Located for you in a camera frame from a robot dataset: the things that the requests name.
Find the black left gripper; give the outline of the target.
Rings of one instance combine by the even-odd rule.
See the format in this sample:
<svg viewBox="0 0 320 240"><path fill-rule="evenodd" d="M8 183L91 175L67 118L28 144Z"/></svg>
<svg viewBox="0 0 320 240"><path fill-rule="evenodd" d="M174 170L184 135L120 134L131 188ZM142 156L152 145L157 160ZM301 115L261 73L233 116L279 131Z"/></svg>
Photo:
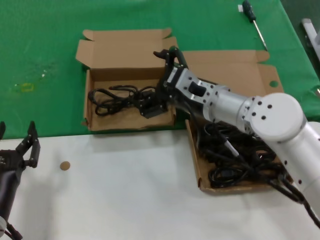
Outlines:
<svg viewBox="0 0 320 240"><path fill-rule="evenodd" d="M6 131L6 124L0 122L0 140L3 139ZM24 154L31 149L30 158L24 160ZM0 172L23 171L25 167L36 168L40 155L40 142L36 124L31 121L27 130L27 136L20 142L15 150L0 151Z"/></svg>

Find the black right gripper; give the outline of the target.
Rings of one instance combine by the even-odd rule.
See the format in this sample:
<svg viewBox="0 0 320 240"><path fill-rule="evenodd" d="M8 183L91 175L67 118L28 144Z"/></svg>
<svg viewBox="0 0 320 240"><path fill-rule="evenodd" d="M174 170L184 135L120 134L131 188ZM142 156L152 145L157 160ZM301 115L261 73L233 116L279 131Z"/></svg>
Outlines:
<svg viewBox="0 0 320 240"><path fill-rule="evenodd" d="M174 67L187 68L186 59L182 51L171 46L169 49L154 51L153 54L160 59L165 60L164 72L171 73ZM169 106L175 106L175 86L167 80L160 79L155 88L156 98L145 99L139 106L140 114L150 119L166 113Z"/></svg>

